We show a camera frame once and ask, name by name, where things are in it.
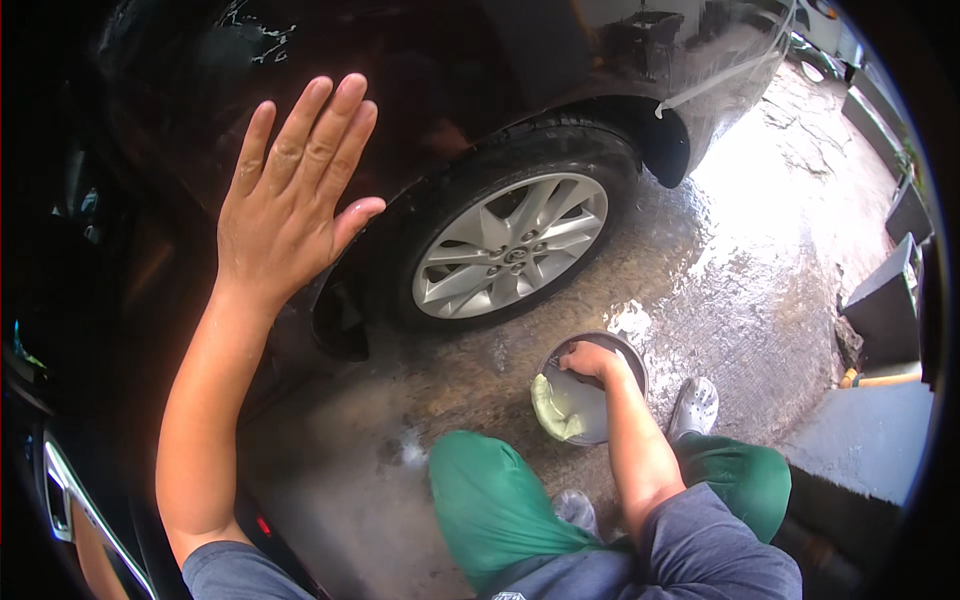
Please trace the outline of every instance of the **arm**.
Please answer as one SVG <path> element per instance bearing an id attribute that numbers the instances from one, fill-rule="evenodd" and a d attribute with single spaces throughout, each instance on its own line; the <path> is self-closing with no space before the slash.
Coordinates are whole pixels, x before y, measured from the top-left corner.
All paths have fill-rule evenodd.
<path id="1" fill-rule="evenodd" d="M 604 383 L 613 480 L 629 533 L 639 543 L 650 512 L 686 490 L 677 457 L 623 359 L 590 342 L 574 342 L 570 353 L 561 357 L 560 368 L 593 375 Z"/>
<path id="2" fill-rule="evenodd" d="M 334 218 L 376 121 L 367 81 L 320 77 L 303 91 L 266 161 L 276 116 L 253 113 L 217 228 L 209 304 L 167 400 L 156 457 L 156 502 L 177 563 L 216 540 L 250 543 L 233 517 L 236 422 L 276 314 L 328 267 L 371 216 L 366 198 Z"/>

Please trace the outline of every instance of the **sponge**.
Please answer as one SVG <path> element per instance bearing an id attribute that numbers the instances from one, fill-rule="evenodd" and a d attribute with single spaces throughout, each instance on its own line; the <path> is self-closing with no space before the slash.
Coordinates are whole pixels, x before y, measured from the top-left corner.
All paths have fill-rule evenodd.
<path id="1" fill-rule="evenodd" d="M 538 374 L 530 384 L 530 398 L 534 402 L 537 420 L 551 437 L 566 442 L 584 432 L 584 425 L 579 415 L 567 417 L 553 403 L 553 386 L 543 373 Z"/>

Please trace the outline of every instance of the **forearm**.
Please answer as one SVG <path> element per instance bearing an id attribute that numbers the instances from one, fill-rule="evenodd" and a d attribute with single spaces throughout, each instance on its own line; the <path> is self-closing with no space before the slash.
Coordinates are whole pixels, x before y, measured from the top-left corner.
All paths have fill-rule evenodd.
<path id="1" fill-rule="evenodd" d="M 604 384 L 613 479 L 630 534 L 639 541 L 650 512 L 686 487 L 673 449 L 650 414 L 626 363 L 612 361 Z"/>
<path id="2" fill-rule="evenodd" d="M 209 540 L 247 541 L 233 518 L 236 423 L 273 318 L 215 286 L 167 400 L 156 498 L 179 564 Z"/>

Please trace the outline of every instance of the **tire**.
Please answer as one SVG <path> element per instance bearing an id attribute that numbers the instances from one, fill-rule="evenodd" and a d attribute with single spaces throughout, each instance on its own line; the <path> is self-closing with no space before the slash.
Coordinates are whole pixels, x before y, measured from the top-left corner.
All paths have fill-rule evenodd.
<path id="1" fill-rule="evenodd" d="M 636 205 L 640 160 L 626 136 L 614 128 L 577 117 L 541 118 L 502 132 L 493 141 L 411 194 L 409 217 L 395 246 L 383 256 L 388 276 L 372 281 L 387 302 L 384 313 L 401 329 L 456 332 L 501 324 L 522 315 L 569 285 L 610 242 L 615 225 Z M 551 174 L 586 176 L 606 192 L 607 214 L 592 244 L 554 279 L 498 310 L 468 318 L 444 319 L 421 310 L 414 299 L 414 277 L 421 260 L 460 215 L 498 190 Z"/>

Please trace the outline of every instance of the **left hand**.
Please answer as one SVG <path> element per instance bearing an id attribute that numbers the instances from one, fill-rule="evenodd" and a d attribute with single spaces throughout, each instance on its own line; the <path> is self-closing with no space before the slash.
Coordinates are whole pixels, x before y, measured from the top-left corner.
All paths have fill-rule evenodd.
<path id="1" fill-rule="evenodd" d="M 347 75 L 313 127 L 332 88 L 328 77 L 307 85 L 266 162 L 276 107 L 257 107 L 220 212 L 215 293 L 264 316 L 275 316 L 386 207 L 364 198 L 333 216 L 373 131 L 376 104 L 363 100 L 366 78 Z"/>

